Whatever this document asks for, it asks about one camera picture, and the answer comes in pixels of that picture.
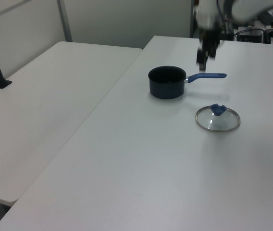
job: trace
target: saucepan handle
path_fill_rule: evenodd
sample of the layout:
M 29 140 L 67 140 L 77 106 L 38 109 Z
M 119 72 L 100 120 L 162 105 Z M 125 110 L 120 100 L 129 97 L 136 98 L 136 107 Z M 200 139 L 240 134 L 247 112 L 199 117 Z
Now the saucepan handle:
M 225 78 L 226 76 L 227 74 L 223 73 L 198 73 L 187 77 L 185 83 L 191 83 L 198 78 Z

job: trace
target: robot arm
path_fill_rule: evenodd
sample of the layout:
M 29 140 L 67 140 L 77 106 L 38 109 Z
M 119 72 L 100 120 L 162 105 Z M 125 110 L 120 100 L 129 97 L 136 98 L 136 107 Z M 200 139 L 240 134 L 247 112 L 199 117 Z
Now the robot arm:
M 273 0 L 200 0 L 197 13 L 199 39 L 202 42 L 197 55 L 199 69 L 206 70 L 208 57 L 215 58 L 225 15 L 229 20 L 244 23 L 271 8 Z

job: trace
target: black saucepan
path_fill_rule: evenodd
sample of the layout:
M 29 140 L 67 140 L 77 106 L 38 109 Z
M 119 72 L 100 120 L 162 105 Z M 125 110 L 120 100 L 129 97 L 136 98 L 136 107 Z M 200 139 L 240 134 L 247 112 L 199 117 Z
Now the black saucepan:
M 186 72 L 176 66 L 159 66 L 149 74 L 150 93 L 160 99 L 174 99 L 181 96 L 185 83 L 191 83 L 198 78 L 225 78 L 226 74 L 199 73 L 186 77 Z

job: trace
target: blue handle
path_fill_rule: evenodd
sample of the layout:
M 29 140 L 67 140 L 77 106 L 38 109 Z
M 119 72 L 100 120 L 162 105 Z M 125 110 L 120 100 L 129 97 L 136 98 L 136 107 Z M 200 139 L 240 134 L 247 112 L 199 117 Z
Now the blue handle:
M 199 73 L 188 77 L 188 83 L 193 82 L 198 78 L 225 78 L 227 74 L 222 73 Z
M 226 111 L 226 107 L 224 105 L 219 106 L 217 103 L 211 105 L 210 109 L 215 116 L 220 116 Z

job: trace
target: table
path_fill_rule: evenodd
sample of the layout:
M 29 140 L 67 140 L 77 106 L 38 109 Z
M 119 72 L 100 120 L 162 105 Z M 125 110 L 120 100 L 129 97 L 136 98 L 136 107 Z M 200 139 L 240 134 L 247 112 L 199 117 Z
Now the table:
M 273 46 L 226 41 L 182 97 L 149 93 L 148 72 L 197 73 L 199 41 L 154 37 L 0 222 L 0 231 L 272 231 Z M 213 103 L 241 116 L 207 132 Z
M 141 49 L 60 42 L 0 90 L 0 203 L 12 206 Z

